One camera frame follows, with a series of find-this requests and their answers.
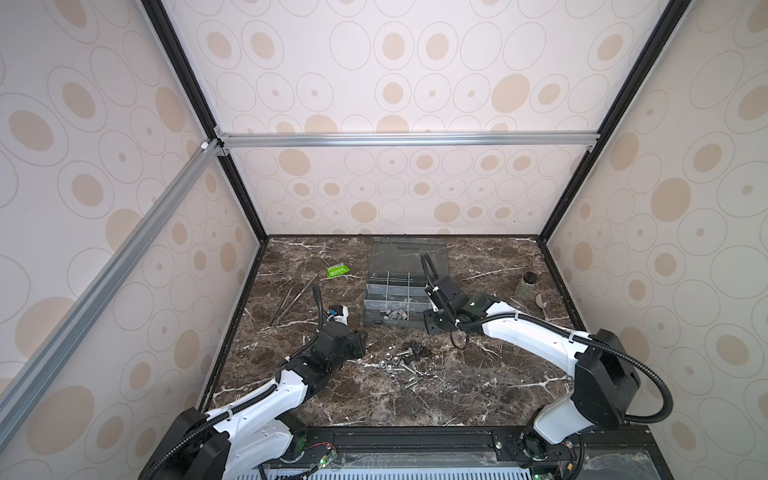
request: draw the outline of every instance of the white robotic arm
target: white robotic arm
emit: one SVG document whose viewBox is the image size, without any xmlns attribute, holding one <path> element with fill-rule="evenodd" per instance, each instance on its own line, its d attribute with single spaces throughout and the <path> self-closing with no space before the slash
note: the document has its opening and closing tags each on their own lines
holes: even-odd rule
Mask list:
<svg viewBox="0 0 768 480">
<path fill-rule="evenodd" d="M 491 305 L 486 313 L 492 316 L 499 313 L 515 315 L 520 312 L 506 302 L 498 302 Z M 482 329 L 486 336 L 510 342 L 555 364 L 571 378 L 575 376 L 578 357 L 587 349 L 586 345 L 569 341 L 562 335 L 523 319 L 493 320 L 483 323 Z M 584 337 L 589 335 L 587 332 L 572 332 Z M 565 437 L 594 424 L 578 411 L 571 400 L 573 393 L 574 391 L 570 390 L 560 399 L 545 406 L 533 421 L 533 429 L 551 445 L 556 445 Z"/>
<path fill-rule="evenodd" d="M 237 478 L 284 456 L 291 446 L 303 449 L 303 429 L 287 412 L 317 394 L 346 360 L 365 353 L 363 340 L 346 325 L 347 314 L 345 306 L 331 306 L 327 324 L 286 357 L 275 379 L 205 414 L 194 408 L 182 412 L 139 478 Z M 321 458 L 315 468 L 332 459 Z"/>
<path fill-rule="evenodd" d="M 434 306 L 425 312 L 428 332 L 461 330 L 501 339 L 548 360 L 574 379 L 571 391 L 537 410 L 525 426 L 525 451 L 532 458 L 546 458 L 553 445 L 593 425 L 614 429 L 625 419 L 652 423 L 669 416 L 669 389 L 652 370 L 628 356 L 613 333 L 600 330 L 591 335 L 565 329 L 520 312 L 493 295 L 468 295 L 450 276 L 439 277 L 426 253 L 422 266 L 425 291 Z M 665 398 L 656 415 L 626 415 L 640 386 L 635 367 L 651 377 Z"/>
</svg>

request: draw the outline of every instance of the brown marble surface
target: brown marble surface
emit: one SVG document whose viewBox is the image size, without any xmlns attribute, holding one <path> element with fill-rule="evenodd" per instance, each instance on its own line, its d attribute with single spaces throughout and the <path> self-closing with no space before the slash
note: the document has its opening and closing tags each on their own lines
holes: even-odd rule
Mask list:
<svg viewBox="0 0 768 480">
<path fill-rule="evenodd" d="M 324 304 L 347 305 L 349 326 L 366 332 L 367 352 L 362 360 L 347 362 L 320 394 L 294 410 L 307 425 L 522 425 L 539 406 L 567 391 L 571 382 L 561 370 L 500 340 L 475 336 L 461 351 L 448 334 L 361 325 L 372 243 L 367 237 L 270 240 L 214 394 L 215 406 L 266 382 L 283 357 L 311 338 L 317 315 L 311 292 L 279 325 L 268 324 L 291 279 L 296 278 L 290 299 L 314 273 L 321 278 Z M 485 291 L 515 305 L 512 293 L 522 274 L 532 270 L 539 274 L 536 292 L 548 305 L 542 312 L 531 296 L 517 307 L 571 326 L 533 240 L 451 237 L 445 243 L 451 275 L 464 291 Z M 340 262 L 349 274 L 325 278 L 326 268 Z M 413 341 L 432 351 L 430 358 L 411 364 L 424 375 L 397 369 L 393 382 L 377 363 L 386 352 L 396 353 L 404 342 Z M 418 383 L 404 389 L 412 379 Z"/>
</svg>

